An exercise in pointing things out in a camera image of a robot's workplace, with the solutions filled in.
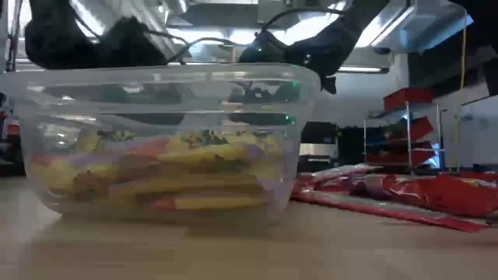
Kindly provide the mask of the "long red candy packet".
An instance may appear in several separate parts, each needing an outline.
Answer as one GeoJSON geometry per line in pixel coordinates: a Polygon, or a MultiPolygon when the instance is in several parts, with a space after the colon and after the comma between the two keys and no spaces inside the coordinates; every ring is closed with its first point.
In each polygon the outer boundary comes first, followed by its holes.
{"type": "Polygon", "coordinates": [[[300,173],[296,180],[306,184],[317,184],[340,177],[349,177],[356,174],[365,174],[372,170],[379,169],[380,166],[371,166],[365,163],[356,165],[344,165],[331,169],[321,170],[313,173],[300,173]]]}

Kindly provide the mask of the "silver ceiling duct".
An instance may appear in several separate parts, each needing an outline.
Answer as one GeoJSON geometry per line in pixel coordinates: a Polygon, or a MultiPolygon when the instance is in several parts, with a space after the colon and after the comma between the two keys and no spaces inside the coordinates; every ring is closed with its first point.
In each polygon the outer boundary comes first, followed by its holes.
{"type": "Polygon", "coordinates": [[[472,23],[470,14],[449,0],[390,0],[363,31],[356,46],[420,52],[472,23]]]}

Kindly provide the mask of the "metal shelf rack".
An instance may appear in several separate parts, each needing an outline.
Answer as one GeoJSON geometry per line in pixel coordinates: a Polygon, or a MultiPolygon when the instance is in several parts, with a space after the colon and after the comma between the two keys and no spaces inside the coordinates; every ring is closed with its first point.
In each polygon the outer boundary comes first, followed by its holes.
{"type": "Polygon", "coordinates": [[[430,88],[404,88],[363,121],[363,158],[369,165],[414,173],[444,168],[440,106],[430,88]]]}

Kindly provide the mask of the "small clear plastic container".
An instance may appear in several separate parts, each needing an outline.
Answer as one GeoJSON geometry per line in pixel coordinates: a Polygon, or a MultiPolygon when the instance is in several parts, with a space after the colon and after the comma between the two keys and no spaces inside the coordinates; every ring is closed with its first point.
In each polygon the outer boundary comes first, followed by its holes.
{"type": "Polygon", "coordinates": [[[285,209],[296,176],[302,130],[320,79],[307,68],[276,63],[205,64],[10,72],[0,75],[0,93],[15,101],[26,175],[42,204],[62,215],[228,226],[273,222],[285,209]],[[49,190],[30,169],[33,156],[74,151],[84,129],[130,131],[135,137],[114,152],[118,172],[111,185],[131,180],[194,174],[250,174],[257,190],[153,192],[124,197],[71,196],[49,190]],[[168,138],[190,131],[278,135],[283,154],[252,163],[157,159],[168,138]],[[259,196],[265,203],[223,210],[162,211],[149,203],[172,197],[259,196]]]}

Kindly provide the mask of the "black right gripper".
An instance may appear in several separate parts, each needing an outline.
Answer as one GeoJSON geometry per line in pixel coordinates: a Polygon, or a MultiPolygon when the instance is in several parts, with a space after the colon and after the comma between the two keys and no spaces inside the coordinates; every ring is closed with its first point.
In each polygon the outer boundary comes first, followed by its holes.
{"type": "Polygon", "coordinates": [[[337,93],[334,75],[350,54],[350,36],[325,28],[314,37],[286,45],[269,31],[261,31],[238,58],[238,63],[283,63],[308,68],[321,78],[321,88],[337,93]]]}

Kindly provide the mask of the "long red white candy strip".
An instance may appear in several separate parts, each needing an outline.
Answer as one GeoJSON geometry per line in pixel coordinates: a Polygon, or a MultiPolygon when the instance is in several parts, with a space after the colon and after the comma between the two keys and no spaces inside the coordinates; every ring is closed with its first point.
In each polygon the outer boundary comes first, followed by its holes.
{"type": "Polygon", "coordinates": [[[489,225],[481,220],[461,218],[443,212],[436,212],[392,201],[360,198],[345,193],[304,190],[292,193],[291,198],[294,201],[312,205],[339,208],[351,212],[360,212],[430,226],[439,226],[467,233],[477,233],[489,228],[489,225]]]}

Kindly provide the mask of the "red storage bin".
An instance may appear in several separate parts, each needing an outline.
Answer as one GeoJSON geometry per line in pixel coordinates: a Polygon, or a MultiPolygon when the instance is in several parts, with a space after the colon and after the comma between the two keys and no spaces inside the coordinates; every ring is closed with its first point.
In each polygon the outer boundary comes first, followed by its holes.
{"type": "Polygon", "coordinates": [[[408,121],[402,118],[400,121],[386,126],[384,136],[388,141],[410,138],[412,142],[415,142],[433,131],[434,128],[428,117],[411,119],[410,126],[408,126],[408,121]]]}
{"type": "Polygon", "coordinates": [[[406,103],[431,103],[433,91],[430,88],[403,88],[384,97],[384,110],[402,108],[406,103]]]}
{"type": "Polygon", "coordinates": [[[412,150],[411,152],[385,152],[368,153],[366,163],[377,166],[410,166],[423,165],[427,160],[435,156],[434,151],[412,150]]]}

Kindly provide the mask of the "long tube light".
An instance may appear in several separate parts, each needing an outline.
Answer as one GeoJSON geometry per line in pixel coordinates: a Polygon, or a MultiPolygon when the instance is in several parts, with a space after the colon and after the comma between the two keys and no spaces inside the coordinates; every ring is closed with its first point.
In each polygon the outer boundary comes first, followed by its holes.
{"type": "Polygon", "coordinates": [[[385,74],[389,72],[389,68],[342,66],[338,71],[344,73],[385,74]]]}

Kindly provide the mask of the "magenta candy packet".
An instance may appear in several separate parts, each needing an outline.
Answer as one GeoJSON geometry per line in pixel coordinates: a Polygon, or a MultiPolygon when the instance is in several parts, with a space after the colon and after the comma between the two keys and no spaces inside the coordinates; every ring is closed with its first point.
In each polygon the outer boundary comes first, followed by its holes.
{"type": "Polygon", "coordinates": [[[349,194],[359,198],[369,198],[378,201],[390,201],[392,196],[380,182],[355,181],[349,186],[349,194]]]}

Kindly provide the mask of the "cluttered storage shelf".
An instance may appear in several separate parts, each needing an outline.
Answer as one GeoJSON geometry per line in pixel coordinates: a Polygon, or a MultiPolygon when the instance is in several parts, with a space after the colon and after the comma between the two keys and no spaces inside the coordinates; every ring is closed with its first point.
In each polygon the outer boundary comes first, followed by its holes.
{"type": "Polygon", "coordinates": [[[0,159],[23,165],[19,118],[13,113],[13,99],[0,93],[0,159]]]}

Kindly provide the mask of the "ceiling light panel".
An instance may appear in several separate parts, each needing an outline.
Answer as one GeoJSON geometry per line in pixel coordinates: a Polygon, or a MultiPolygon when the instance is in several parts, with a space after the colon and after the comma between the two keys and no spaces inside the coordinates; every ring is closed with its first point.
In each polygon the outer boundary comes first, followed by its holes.
{"type": "MultiPolygon", "coordinates": [[[[317,35],[328,24],[333,23],[338,18],[338,15],[325,14],[317,15],[307,19],[302,19],[298,23],[287,29],[279,29],[275,24],[272,25],[270,32],[281,42],[290,45],[299,40],[304,40],[317,35]]],[[[218,27],[208,28],[167,28],[167,31],[176,37],[182,37],[187,42],[197,40],[201,37],[216,37],[233,41],[236,44],[247,45],[255,39],[255,33],[259,29],[221,29],[218,27]]]]}

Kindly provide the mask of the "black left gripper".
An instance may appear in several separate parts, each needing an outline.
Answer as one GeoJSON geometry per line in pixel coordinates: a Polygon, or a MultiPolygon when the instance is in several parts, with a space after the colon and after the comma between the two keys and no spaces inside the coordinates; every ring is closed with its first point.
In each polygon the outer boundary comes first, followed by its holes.
{"type": "Polygon", "coordinates": [[[146,36],[148,28],[135,17],[121,17],[99,39],[99,66],[121,68],[162,65],[163,52],[146,36]]]}

